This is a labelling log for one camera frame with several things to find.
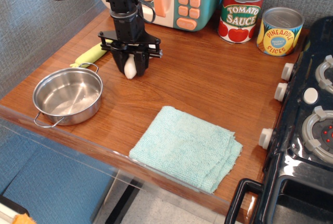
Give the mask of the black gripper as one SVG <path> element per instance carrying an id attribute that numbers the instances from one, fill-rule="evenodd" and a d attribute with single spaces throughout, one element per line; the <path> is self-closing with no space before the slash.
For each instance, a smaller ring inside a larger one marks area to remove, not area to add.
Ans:
<path id="1" fill-rule="evenodd" d="M 115 30 L 98 33 L 103 49 L 115 49 L 111 50 L 111 53 L 121 73 L 125 73 L 125 64 L 129 58 L 129 53 L 123 51 L 146 51 L 134 54 L 137 75 L 143 76 L 149 67 L 149 56 L 162 57 L 159 47 L 161 40 L 145 31 L 145 22 L 138 10 L 127 13 L 110 11 L 110 16 L 113 18 Z"/>

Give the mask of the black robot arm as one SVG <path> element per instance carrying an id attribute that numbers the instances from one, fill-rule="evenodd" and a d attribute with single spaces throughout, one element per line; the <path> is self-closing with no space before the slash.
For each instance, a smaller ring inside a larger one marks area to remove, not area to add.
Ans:
<path id="1" fill-rule="evenodd" d="M 100 32 L 101 48 L 110 51 L 118 70 L 128 79 L 143 76 L 151 58 L 160 58 L 161 40 L 145 30 L 144 0 L 106 0 L 114 31 Z"/>

